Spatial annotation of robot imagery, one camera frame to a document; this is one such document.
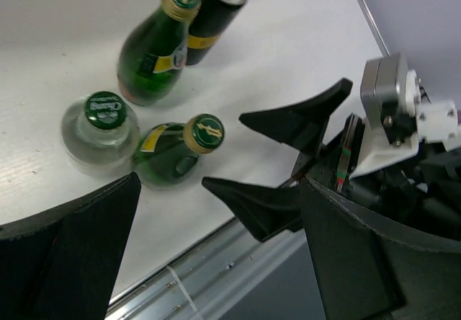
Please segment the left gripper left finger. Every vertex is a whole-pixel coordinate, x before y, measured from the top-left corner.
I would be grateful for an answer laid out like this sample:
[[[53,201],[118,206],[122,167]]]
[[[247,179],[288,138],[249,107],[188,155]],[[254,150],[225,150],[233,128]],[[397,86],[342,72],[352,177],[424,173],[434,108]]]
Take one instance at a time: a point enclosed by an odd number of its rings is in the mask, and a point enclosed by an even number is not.
[[[104,319],[140,191],[131,172],[1,225],[1,318]]]

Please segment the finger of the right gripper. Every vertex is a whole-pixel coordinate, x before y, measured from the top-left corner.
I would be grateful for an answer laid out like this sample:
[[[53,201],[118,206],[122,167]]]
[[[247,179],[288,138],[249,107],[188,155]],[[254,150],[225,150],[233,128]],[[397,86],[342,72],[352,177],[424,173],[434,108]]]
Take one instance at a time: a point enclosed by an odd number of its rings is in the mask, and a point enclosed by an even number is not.
[[[257,241],[303,227],[298,186],[273,188],[214,177],[204,177],[202,186],[225,203]]]

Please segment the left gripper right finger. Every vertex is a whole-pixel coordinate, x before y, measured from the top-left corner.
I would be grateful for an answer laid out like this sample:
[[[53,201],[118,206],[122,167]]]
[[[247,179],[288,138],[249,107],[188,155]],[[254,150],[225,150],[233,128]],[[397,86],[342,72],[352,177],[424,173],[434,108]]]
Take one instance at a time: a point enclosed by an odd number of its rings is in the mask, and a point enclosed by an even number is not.
[[[298,198],[327,319],[459,319],[460,243],[405,226],[317,181]]]

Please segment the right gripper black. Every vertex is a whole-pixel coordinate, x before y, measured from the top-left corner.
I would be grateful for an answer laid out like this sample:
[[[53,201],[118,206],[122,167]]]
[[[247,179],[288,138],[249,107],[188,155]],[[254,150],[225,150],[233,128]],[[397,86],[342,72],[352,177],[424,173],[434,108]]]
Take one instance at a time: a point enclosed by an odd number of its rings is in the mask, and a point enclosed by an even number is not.
[[[460,149],[441,143],[419,145],[419,152],[392,166],[352,178],[358,165],[364,123],[348,116],[343,130],[322,146],[330,116],[351,94],[353,82],[342,78],[326,91],[297,104],[246,112],[247,128],[298,150],[294,182],[304,176],[352,202],[404,225],[460,240]]]

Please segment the green bottle front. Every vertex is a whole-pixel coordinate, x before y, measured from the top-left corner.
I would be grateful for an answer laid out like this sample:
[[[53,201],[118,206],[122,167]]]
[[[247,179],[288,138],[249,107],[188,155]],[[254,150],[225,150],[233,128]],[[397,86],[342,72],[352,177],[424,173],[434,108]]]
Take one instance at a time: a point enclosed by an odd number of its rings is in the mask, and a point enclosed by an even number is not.
[[[186,182],[202,156],[219,148],[224,139],[224,124],[211,114],[196,115],[186,123],[162,123],[140,139],[132,169],[147,187],[174,187]]]

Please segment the green bottle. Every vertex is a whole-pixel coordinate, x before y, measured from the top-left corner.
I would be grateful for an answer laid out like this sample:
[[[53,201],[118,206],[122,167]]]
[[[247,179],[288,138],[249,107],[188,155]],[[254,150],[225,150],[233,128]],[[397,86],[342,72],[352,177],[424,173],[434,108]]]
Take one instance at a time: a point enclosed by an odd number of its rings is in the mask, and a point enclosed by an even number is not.
[[[124,97],[149,106],[177,83],[187,60],[189,25],[201,0],[161,0],[159,8],[127,37],[117,63]]]
[[[132,169],[147,187],[174,187],[186,182],[202,156],[219,148],[224,139],[224,124],[211,114],[196,115],[186,123],[162,123],[140,139]]]

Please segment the black can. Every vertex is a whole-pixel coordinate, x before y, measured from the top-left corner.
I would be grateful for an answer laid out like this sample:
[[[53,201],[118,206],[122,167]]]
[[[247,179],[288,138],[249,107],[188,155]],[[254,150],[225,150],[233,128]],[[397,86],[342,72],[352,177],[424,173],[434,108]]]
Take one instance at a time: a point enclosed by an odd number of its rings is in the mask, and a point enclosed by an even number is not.
[[[198,64],[216,44],[248,0],[202,0],[189,26],[187,65]]]

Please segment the clear glass bottle left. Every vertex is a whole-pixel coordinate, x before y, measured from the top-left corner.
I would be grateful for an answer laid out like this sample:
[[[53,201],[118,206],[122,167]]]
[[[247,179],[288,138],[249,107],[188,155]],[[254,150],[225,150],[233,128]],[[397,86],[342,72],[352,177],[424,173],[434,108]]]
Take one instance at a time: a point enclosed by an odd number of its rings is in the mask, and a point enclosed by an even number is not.
[[[94,92],[66,110],[61,140],[79,171],[94,177],[123,174],[140,140],[138,118],[118,94]]]

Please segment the green bottle rear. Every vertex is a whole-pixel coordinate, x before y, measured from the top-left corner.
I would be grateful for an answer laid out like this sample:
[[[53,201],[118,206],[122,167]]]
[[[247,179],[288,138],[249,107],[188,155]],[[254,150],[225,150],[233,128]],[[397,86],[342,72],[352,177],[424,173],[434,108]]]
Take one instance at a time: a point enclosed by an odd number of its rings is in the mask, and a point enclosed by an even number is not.
[[[201,0],[161,0],[159,8],[127,37],[117,63],[124,97],[149,106],[177,83],[187,60],[189,25]]]

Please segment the aluminium front rail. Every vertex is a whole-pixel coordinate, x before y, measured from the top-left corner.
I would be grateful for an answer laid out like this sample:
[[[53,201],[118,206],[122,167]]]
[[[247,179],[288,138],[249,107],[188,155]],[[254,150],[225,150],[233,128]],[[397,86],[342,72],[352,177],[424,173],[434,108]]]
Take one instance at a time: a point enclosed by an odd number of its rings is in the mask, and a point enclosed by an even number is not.
[[[283,231],[261,243],[236,219],[112,300],[107,319],[216,319],[305,243]]]

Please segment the aluminium side rail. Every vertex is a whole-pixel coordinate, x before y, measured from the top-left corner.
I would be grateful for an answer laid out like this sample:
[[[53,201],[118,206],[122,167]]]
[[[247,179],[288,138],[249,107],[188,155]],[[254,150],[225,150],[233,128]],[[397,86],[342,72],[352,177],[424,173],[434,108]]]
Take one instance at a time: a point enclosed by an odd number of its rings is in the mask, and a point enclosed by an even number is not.
[[[381,32],[379,31],[379,28],[375,22],[374,17],[372,16],[372,12],[370,11],[370,8],[367,5],[367,2],[365,0],[357,0],[358,4],[360,5],[360,8],[362,10],[362,13],[367,20],[367,24],[369,25],[369,28],[371,29],[371,32],[374,36],[374,39],[383,55],[390,55],[390,51],[388,50],[387,45],[385,44],[385,41],[382,37]]]

